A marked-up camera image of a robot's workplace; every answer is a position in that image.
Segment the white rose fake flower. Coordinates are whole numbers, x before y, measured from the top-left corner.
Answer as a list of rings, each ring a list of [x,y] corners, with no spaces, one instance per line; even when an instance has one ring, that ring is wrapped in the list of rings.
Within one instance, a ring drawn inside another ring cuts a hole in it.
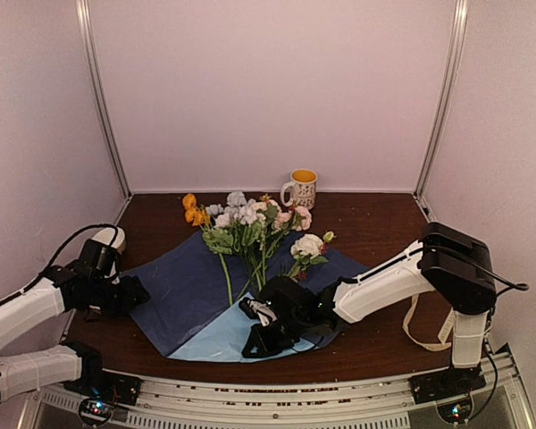
[[[327,263],[328,258],[325,254],[335,239],[335,232],[327,231],[322,237],[305,234],[296,240],[290,248],[294,264],[287,272],[287,276],[293,280],[301,280],[306,277],[306,272],[310,267]]]

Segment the blue wrapping paper sheet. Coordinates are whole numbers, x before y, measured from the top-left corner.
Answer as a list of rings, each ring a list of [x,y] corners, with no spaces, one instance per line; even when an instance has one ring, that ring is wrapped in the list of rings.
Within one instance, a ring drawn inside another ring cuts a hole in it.
[[[229,301],[248,284],[239,257],[219,258],[201,233],[156,260],[133,268],[150,295],[130,315],[158,352],[170,359],[243,363],[253,320]]]

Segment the pink fake flower stem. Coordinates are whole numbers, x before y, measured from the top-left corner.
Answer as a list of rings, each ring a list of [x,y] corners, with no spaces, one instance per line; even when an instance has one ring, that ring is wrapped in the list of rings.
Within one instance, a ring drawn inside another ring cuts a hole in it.
[[[301,206],[281,208],[264,195],[259,201],[250,200],[244,207],[241,221],[245,226],[245,261],[251,282],[259,292],[267,281],[269,260],[279,250],[292,231],[307,230],[311,213]]]

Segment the blue fake flower stems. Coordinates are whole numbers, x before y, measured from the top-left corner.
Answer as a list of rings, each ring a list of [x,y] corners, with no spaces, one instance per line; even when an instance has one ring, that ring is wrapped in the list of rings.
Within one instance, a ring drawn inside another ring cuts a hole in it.
[[[221,205],[211,205],[206,207],[206,211],[211,215],[213,219],[213,224],[215,225],[215,219],[223,214],[231,214],[235,215],[236,217],[242,217],[244,207],[248,204],[250,200],[248,200],[245,196],[245,194],[241,191],[233,191],[227,196],[227,204],[226,206]],[[230,276],[230,269],[228,267],[228,262],[226,260],[226,257],[234,257],[234,256],[227,256],[227,255],[217,255],[221,262],[222,271],[224,274],[224,278],[226,281],[226,287],[227,287],[227,294],[228,294],[228,300],[229,305],[232,306],[235,301],[235,296],[232,288],[232,279]],[[242,288],[241,292],[239,293],[239,297],[244,294],[244,292],[247,290],[247,287],[249,286],[251,282],[251,277],[249,273],[249,269],[245,266],[247,270],[248,275],[248,281],[245,283],[245,286]]]

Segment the orange fake flower stem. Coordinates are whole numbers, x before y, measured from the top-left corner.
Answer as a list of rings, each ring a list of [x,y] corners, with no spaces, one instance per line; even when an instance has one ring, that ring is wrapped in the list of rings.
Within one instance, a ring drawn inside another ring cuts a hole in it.
[[[185,221],[194,227],[212,228],[214,226],[211,215],[206,211],[204,206],[197,204],[197,198],[194,194],[188,193],[182,199],[182,205],[185,209]]]

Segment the lilac hydrangea fake flower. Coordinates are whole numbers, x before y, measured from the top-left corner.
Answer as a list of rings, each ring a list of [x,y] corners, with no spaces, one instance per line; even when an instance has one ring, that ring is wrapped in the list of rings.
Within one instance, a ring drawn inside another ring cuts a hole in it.
[[[263,213],[221,214],[214,226],[203,229],[202,238],[213,253],[239,257],[252,271],[262,269],[281,244],[281,236]]]

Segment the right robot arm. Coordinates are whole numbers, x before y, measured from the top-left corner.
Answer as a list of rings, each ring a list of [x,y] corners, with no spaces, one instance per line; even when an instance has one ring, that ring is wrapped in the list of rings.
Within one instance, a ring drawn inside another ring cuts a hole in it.
[[[302,336],[325,337],[340,324],[355,324],[403,299],[436,291],[454,314],[451,367],[440,387],[460,393],[474,379],[482,358],[487,317],[497,301],[490,249],[483,241],[443,223],[428,223],[423,235],[389,261],[357,277],[340,277],[312,292],[289,277],[271,278],[258,299],[239,308],[255,324],[243,358],[268,358],[292,348]]]

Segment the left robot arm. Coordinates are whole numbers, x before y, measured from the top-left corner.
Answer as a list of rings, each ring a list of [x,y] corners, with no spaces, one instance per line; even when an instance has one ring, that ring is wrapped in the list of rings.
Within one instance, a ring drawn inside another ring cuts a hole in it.
[[[86,240],[78,258],[46,267],[35,282],[0,301],[0,405],[21,393],[69,383],[101,397],[115,389],[97,349],[64,341],[50,349],[4,357],[2,350],[36,326],[72,310],[121,318],[149,301],[137,276],[122,276],[122,229],[105,228]]]

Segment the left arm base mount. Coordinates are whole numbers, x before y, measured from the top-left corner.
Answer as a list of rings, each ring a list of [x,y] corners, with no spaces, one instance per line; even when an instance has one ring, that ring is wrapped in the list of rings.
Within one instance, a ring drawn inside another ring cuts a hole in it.
[[[98,369],[84,372],[75,381],[64,382],[63,388],[104,402],[134,406],[141,384],[141,379],[136,376]]]

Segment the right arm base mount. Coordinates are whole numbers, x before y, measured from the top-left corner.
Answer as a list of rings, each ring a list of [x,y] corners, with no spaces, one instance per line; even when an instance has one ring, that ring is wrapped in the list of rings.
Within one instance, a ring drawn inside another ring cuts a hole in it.
[[[440,401],[465,395],[486,386],[482,366],[456,368],[450,366],[439,371],[414,375],[409,379],[415,404]]]

